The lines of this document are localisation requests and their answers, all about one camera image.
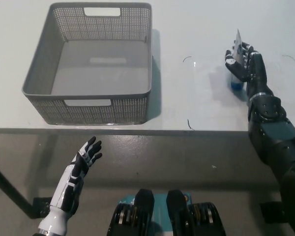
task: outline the gray floor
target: gray floor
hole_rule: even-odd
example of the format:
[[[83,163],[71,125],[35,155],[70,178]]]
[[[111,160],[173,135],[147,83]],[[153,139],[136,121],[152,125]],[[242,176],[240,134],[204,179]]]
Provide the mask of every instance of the gray floor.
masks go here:
[[[88,138],[0,135],[0,170],[28,200],[51,196],[65,166]],[[278,186],[246,134],[233,135],[229,142],[223,136],[98,138],[103,157],[86,177],[68,236],[106,235],[119,199],[141,187],[155,193],[181,188],[192,194],[194,203],[215,203],[228,236],[294,235],[287,224],[263,222],[259,203],[279,200]],[[0,236],[30,236],[38,224],[0,191]]]

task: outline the robot forearm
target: robot forearm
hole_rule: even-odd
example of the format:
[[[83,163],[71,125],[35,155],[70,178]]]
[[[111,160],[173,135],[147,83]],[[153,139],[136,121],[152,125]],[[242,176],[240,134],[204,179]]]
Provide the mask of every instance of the robot forearm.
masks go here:
[[[101,142],[96,138],[86,142],[66,167],[50,203],[50,212],[39,224],[39,233],[46,236],[66,235],[67,221],[79,206],[79,195],[89,167],[102,156],[97,154]]]
[[[226,67],[238,79],[247,82],[249,138],[280,184],[284,212],[295,231],[295,127],[287,119],[280,98],[267,86],[261,54],[246,43],[242,43],[242,52],[244,66],[229,64],[231,55],[227,51]]]

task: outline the table surface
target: table surface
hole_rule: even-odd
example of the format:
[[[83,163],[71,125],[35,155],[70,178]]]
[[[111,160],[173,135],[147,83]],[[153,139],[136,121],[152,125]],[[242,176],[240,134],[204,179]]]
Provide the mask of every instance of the table surface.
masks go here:
[[[224,66],[237,29],[263,54],[268,84],[295,125],[295,1],[287,0],[144,0],[152,5],[152,54],[161,77],[152,86],[148,122],[48,125],[21,88],[49,6],[59,1],[69,0],[0,1],[0,132],[246,131],[244,93],[229,89]]]

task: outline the basket handle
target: basket handle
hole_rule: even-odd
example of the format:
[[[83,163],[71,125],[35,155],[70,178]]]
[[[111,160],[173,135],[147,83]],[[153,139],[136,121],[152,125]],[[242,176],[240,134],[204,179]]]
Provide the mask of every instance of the basket handle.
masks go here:
[[[109,107],[112,105],[110,99],[94,99],[94,100],[64,100],[68,107]]]
[[[84,7],[86,16],[120,16],[119,7]]]

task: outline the gray plastic basket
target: gray plastic basket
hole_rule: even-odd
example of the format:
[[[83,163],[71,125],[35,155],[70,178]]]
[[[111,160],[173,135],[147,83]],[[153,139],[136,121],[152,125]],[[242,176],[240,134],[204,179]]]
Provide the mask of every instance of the gray plastic basket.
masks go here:
[[[147,3],[55,3],[22,91],[49,124],[144,123],[151,30]]]

